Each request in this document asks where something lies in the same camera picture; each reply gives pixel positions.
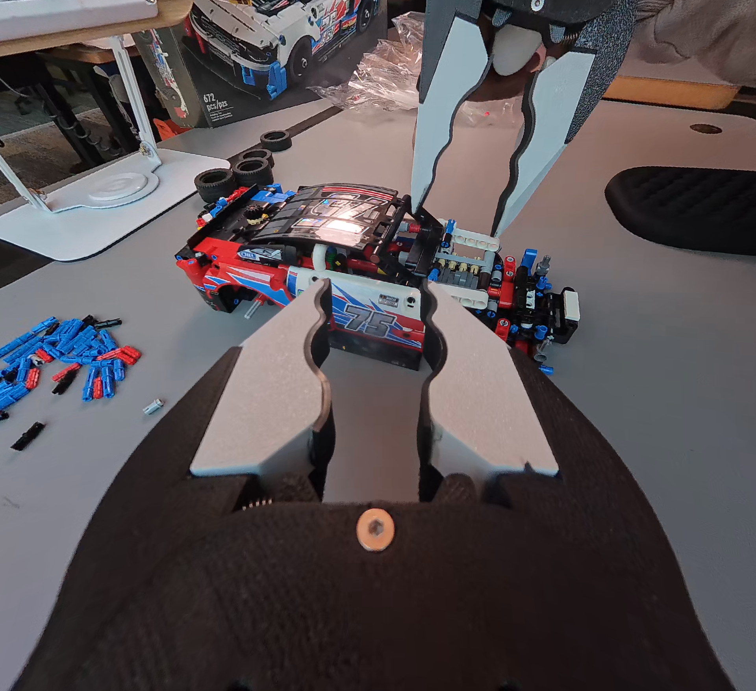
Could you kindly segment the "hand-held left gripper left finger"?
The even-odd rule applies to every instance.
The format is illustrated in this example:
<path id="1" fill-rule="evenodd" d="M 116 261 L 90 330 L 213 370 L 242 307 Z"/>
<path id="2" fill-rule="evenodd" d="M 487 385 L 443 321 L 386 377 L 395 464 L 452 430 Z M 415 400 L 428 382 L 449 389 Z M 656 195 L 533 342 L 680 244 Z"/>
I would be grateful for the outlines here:
<path id="1" fill-rule="evenodd" d="M 330 280 L 317 280 L 240 347 L 190 465 L 194 477 L 285 474 L 323 493 L 333 456 L 333 402 L 321 365 L 330 353 Z"/>

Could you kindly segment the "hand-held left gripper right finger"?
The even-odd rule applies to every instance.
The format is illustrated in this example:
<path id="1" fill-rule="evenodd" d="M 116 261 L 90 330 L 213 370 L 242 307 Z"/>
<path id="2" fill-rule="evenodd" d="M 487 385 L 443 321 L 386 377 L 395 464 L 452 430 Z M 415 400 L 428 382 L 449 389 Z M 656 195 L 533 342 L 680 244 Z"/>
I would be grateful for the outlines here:
<path id="1" fill-rule="evenodd" d="M 442 480 L 467 476 L 479 499 L 497 477 L 560 472 L 510 349 L 437 282 L 424 282 L 422 384 L 417 425 L 418 496 L 430 501 Z"/>

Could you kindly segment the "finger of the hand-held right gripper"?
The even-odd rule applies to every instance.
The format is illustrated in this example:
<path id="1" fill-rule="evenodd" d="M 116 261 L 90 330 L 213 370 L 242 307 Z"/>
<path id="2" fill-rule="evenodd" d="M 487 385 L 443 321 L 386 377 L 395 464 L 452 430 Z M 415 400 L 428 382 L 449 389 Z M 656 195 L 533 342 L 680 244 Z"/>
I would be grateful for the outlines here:
<path id="1" fill-rule="evenodd" d="M 510 159 L 510 178 L 497 204 L 493 236 L 500 236 L 514 221 L 564 151 L 595 56 L 594 50 L 569 51 L 547 61 L 528 84 L 523 135 Z"/>
<path id="2" fill-rule="evenodd" d="M 476 90 L 490 62 L 480 28 L 459 16 L 441 38 L 439 17 L 425 15 L 419 101 L 413 146 L 411 205 L 422 207 L 435 179 L 436 166 L 451 141 L 454 117 Z"/>

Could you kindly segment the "brick-built toy race car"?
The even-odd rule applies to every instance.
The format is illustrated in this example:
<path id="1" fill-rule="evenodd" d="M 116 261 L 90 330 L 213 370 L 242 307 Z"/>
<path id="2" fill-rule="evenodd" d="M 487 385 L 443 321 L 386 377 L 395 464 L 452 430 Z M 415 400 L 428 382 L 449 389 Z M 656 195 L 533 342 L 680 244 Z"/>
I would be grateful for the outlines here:
<path id="1" fill-rule="evenodd" d="M 331 347 L 418 370 L 425 326 L 421 286 L 437 282 L 509 346 L 539 363 L 578 329 L 578 293 L 553 290 L 550 256 L 522 261 L 499 238 L 460 229 L 411 197 L 363 184 L 240 188 L 198 217 L 176 264 L 214 310 L 244 300 L 287 306 L 330 280 Z"/>

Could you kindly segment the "person's right hand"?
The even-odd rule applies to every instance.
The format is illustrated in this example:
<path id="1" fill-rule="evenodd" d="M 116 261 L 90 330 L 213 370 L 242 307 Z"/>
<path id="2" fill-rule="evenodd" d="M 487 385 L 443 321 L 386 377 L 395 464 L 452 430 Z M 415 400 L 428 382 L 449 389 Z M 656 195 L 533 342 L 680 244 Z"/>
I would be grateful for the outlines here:
<path id="1" fill-rule="evenodd" d="M 540 69 L 543 62 L 540 51 L 534 53 L 524 66 L 510 75 L 498 74 L 491 66 L 477 89 L 467 98 L 470 102 L 508 100 L 522 95 L 527 83 Z"/>

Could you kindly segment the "pile of clear plastic bags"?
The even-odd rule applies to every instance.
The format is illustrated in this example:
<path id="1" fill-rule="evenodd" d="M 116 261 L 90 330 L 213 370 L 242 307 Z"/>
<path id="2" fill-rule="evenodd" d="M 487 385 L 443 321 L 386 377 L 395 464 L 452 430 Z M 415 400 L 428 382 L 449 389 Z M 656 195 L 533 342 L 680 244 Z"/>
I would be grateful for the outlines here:
<path id="1" fill-rule="evenodd" d="M 416 111 L 421 70 L 424 14 L 407 12 L 393 19 L 396 40 L 381 39 L 364 53 L 351 77 L 339 84 L 309 84 L 308 90 L 342 110 L 364 114 Z M 467 128 L 511 129 L 522 124 L 522 94 L 503 100 L 467 100 L 456 122 Z"/>

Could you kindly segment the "tan wooden board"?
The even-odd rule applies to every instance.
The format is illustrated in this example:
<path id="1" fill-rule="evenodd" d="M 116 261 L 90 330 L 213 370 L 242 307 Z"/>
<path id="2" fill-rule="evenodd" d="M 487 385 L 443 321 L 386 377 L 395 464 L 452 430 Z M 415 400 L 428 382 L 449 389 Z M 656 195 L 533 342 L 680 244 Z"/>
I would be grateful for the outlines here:
<path id="1" fill-rule="evenodd" d="M 691 110 L 723 110 L 740 86 L 619 75 L 603 94 L 605 100 Z"/>

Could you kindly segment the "black chair seat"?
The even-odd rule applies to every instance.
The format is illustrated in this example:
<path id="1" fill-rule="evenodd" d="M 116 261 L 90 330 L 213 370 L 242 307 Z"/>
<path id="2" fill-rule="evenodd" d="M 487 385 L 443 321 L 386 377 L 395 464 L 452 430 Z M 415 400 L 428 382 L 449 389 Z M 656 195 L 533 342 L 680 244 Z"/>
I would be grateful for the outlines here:
<path id="1" fill-rule="evenodd" d="M 605 189 L 616 220 L 635 236 L 691 251 L 755 256 L 755 172 L 644 166 Z"/>

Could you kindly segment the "pile of blue pins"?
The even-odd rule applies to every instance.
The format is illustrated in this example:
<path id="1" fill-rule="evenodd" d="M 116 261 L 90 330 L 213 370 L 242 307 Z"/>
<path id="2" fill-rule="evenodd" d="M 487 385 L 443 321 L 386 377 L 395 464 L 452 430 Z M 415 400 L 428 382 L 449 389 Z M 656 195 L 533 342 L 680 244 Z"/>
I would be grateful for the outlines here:
<path id="1" fill-rule="evenodd" d="M 1 419 L 44 384 L 61 396 L 83 378 L 81 400 L 111 399 L 141 352 L 119 345 L 111 329 L 120 319 L 51 317 L 1 346 Z"/>

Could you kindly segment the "Lego set box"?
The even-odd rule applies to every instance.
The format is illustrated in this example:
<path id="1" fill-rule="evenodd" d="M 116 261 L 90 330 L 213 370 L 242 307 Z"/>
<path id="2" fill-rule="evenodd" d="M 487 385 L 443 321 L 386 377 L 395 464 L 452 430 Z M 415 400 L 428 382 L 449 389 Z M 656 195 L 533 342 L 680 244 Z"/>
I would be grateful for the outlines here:
<path id="1" fill-rule="evenodd" d="M 194 0 L 183 22 L 133 35 L 180 128 L 217 128 L 317 100 L 386 36 L 385 0 Z"/>

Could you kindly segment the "black connector pin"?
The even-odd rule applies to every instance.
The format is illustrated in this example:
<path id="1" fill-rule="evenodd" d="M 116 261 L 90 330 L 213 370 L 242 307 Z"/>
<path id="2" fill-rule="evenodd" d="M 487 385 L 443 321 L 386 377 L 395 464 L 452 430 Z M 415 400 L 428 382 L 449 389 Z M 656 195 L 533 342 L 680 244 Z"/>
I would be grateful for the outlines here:
<path id="1" fill-rule="evenodd" d="M 37 439 L 43 432 L 46 424 L 44 422 L 34 422 L 11 446 L 11 450 L 20 452 L 24 451 L 33 440 Z"/>

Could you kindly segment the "silver monitor stand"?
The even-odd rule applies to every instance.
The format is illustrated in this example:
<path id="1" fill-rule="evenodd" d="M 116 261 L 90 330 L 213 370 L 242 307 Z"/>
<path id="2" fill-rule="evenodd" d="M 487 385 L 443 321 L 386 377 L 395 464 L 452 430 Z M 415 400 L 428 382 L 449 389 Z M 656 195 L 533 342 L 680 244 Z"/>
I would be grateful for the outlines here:
<path id="1" fill-rule="evenodd" d="M 135 113 L 138 150 L 61 186 L 46 197 L 29 190 L 2 158 L 2 173 L 24 203 L 1 216 L 3 241 L 54 261 L 108 249 L 194 192 L 194 177 L 228 167 L 224 159 L 159 149 L 135 72 L 118 65 Z"/>

